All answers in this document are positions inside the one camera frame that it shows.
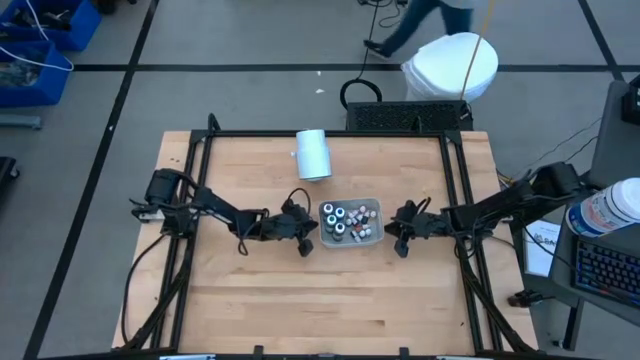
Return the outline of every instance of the blue bin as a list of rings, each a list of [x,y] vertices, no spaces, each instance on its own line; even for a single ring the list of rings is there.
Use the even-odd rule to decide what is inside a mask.
[[[30,0],[30,2],[36,13],[42,6],[53,10],[59,8],[60,12],[66,9],[75,10],[71,18],[71,31],[44,29],[45,34],[56,44],[58,50],[86,49],[102,20],[100,13],[89,0]],[[17,40],[42,40],[40,31],[36,28],[3,25],[13,18],[16,9],[30,11],[25,0],[13,0],[0,15],[0,32],[7,33],[10,38]]]
[[[70,66],[49,41],[3,43],[0,46],[18,56],[25,54],[27,49],[33,49],[46,54],[45,64],[62,68]],[[0,52],[0,62],[9,61],[14,59]],[[68,71],[43,67],[38,80],[31,86],[0,87],[0,107],[55,105],[60,101],[68,77]]]

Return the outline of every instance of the wooden tabletop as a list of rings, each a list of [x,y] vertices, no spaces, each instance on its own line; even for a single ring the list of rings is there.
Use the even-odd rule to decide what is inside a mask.
[[[188,132],[164,135],[157,168],[182,170]],[[475,201],[499,190],[486,133],[463,133]],[[298,179],[295,138],[216,138],[206,185],[239,209],[267,207],[272,214],[291,190],[304,187],[311,215],[326,200],[375,197],[385,223],[406,200],[430,196],[431,212],[449,205],[436,139],[329,138],[333,176],[318,183]],[[464,203],[455,162],[457,194]],[[304,197],[294,197],[306,206]],[[136,256],[158,237],[160,224],[142,225]],[[495,232],[511,240],[508,228]],[[473,354],[459,263],[448,237],[410,242],[406,259],[395,239],[364,248],[327,249],[311,233],[315,249],[301,258],[295,240],[247,241],[249,256],[237,252],[226,225],[200,221],[180,351],[251,353],[264,345],[271,354]],[[131,336],[155,306],[168,241],[138,266],[130,287],[127,329]],[[484,242],[495,302],[531,346],[537,342],[528,309],[512,308],[507,297],[523,289],[514,250]],[[479,301],[485,348],[491,348]],[[167,314],[165,334],[173,321]],[[114,345],[122,343],[116,330]]]

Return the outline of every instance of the keyboard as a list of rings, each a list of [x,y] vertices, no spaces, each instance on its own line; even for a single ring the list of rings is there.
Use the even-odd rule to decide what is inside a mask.
[[[573,287],[640,308],[640,258],[578,239],[574,266]]]

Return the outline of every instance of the person's leg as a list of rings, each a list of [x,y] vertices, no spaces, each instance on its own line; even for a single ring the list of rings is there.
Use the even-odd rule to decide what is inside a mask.
[[[440,11],[442,11],[442,19],[447,29],[447,35],[471,31],[473,9],[458,9],[441,3]]]
[[[396,31],[387,38],[378,48],[378,52],[384,56],[391,56],[404,45],[418,29],[422,20],[433,9],[440,5],[440,0],[413,0],[409,2],[409,8]]]

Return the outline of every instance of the trash can lid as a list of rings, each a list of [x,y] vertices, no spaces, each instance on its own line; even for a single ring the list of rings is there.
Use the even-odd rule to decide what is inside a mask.
[[[414,75],[443,92],[460,93],[477,41],[477,34],[459,33],[430,42],[410,60]],[[496,71],[498,54],[491,44],[482,39],[465,92],[486,85]]]

